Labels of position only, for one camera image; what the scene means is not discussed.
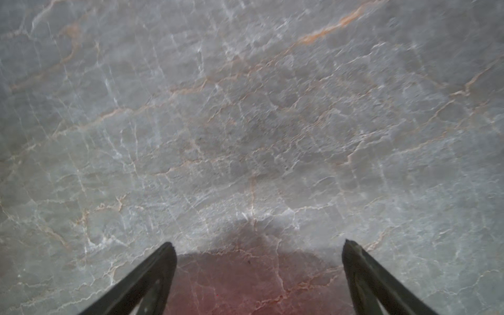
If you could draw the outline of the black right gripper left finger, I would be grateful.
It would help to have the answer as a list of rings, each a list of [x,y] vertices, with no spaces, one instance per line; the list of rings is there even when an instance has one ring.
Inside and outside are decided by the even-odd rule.
[[[165,242],[82,314],[163,314],[177,267],[172,243]]]

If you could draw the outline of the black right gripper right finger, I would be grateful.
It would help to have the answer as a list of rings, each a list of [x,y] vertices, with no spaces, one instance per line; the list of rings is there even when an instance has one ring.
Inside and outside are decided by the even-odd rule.
[[[355,241],[345,240],[341,257],[355,313],[437,315]]]

